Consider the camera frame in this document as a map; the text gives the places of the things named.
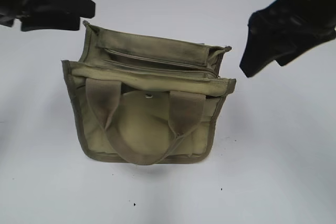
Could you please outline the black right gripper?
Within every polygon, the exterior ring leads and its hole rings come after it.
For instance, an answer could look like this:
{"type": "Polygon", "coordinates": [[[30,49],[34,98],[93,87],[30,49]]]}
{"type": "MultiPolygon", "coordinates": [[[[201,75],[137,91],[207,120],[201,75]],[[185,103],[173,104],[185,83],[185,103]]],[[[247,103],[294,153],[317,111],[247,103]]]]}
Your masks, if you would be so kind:
{"type": "Polygon", "coordinates": [[[332,40],[335,0],[276,0],[250,16],[239,67],[251,78],[272,61],[283,67],[332,40]]]}

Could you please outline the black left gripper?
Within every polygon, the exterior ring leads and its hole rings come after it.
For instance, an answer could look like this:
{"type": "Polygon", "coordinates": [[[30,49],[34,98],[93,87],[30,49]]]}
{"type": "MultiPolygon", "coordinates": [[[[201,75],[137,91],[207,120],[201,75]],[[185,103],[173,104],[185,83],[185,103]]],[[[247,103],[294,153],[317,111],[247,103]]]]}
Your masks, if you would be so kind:
{"type": "Polygon", "coordinates": [[[96,4],[92,0],[1,0],[1,25],[12,27],[18,19],[21,31],[76,31],[80,27],[80,17],[94,17],[95,14],[96,4]],[[56,12],[55,8],[66,13],[56,12]]]}

